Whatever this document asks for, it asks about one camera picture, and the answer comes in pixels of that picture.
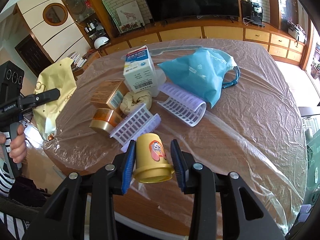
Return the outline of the person left hand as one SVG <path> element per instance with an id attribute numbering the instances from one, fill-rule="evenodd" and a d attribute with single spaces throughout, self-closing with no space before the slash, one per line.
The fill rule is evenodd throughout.
<path id="1" fill-rule="evenodd" d="M 11 151 L 9 155 L 14 163 L 21 163 L 27 156 L 27 145 L 25 142 L 24 126 L 22 124 L 19 125 L 17 137 L 11 141 L 10 148 Z"/>

